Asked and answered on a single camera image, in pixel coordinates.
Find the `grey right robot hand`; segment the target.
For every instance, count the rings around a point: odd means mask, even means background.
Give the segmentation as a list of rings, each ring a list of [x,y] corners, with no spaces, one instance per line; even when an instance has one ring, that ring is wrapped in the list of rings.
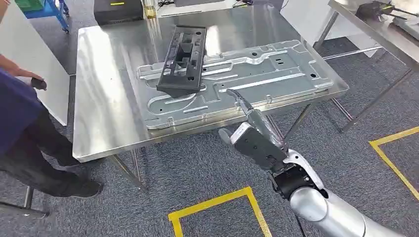
[[[247,121],[250,125],[256,128],[276,147],[280,148],[282,151],[285,151],[285,139],[271,118],[263,114],[259,109],[255,109],[252,104],[246,100],[244,96],[242,96],[238,91],[227,89],[226,93],[236,100],[246,115]]]

